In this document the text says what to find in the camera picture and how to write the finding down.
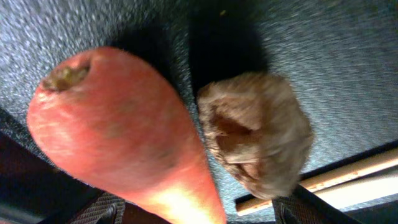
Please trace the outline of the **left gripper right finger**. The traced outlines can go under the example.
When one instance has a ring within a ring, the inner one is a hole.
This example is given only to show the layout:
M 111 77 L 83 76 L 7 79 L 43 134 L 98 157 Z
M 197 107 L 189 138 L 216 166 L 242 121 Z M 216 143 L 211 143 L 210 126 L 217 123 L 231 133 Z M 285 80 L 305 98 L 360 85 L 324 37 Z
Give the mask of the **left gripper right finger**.
M 301 185 L 288 197 L 272 199 L 276 224 L 362 224 Z

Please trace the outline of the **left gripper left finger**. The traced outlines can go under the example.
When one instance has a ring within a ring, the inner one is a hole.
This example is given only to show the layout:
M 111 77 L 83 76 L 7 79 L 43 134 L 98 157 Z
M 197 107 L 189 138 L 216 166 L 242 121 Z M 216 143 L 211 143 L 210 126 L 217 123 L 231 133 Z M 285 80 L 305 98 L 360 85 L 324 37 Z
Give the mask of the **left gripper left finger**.
M 118 224 L 122 223 L 125 203 L 124 199 L 105 192 L 79 211 L 56 213 L 39 224 Z

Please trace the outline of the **white plastic fork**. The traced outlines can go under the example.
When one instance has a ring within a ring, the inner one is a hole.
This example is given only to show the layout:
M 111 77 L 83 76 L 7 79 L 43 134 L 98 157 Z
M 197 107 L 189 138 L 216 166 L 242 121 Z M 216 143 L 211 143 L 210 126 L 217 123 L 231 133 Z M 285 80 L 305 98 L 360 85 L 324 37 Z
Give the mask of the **white plastic fork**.
M 345 208 L 358 203 L 397 193 L 397 171 L 390 171 L 374 177 L 353 180 L 314 194 L 335 208 Z

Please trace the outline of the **wooden chopstick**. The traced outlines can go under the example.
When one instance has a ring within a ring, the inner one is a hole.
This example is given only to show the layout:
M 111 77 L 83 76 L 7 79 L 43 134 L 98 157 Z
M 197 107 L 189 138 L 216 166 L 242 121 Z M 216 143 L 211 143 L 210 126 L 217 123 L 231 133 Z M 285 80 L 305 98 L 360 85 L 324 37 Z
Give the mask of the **wooden chopstick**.
M 397 147 L 314 177 L 304 179 L 300 182 L 300 185 L 311 192 L 317 192 L 396 165 Z M 270 200 L 254 198 L 245 202 L 237 203 L 236 211 L 239 216 L 244 216 L 271 206 L 272 202 Z

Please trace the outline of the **orange carrot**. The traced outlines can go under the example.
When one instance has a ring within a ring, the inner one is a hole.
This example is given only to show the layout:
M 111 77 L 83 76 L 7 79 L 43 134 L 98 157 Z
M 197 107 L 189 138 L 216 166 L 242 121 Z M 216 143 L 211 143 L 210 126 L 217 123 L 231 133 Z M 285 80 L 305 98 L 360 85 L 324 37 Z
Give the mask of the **orange carrot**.
M 170 223 L 226 223 L 195 125 L 143 59 L 99 47 L 56 66 L 27 112 L 40 150 L 69 175 Z

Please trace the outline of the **brown ginger piece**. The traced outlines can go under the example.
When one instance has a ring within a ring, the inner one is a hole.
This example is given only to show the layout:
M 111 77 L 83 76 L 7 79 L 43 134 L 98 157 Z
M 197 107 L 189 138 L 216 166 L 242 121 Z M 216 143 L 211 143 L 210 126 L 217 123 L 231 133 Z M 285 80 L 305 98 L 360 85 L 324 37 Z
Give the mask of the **brown ginger piece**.
M 253 196 L 290 195 L 315 134 L 288 79 L 245 72 L 197 93 L 206 148 Z

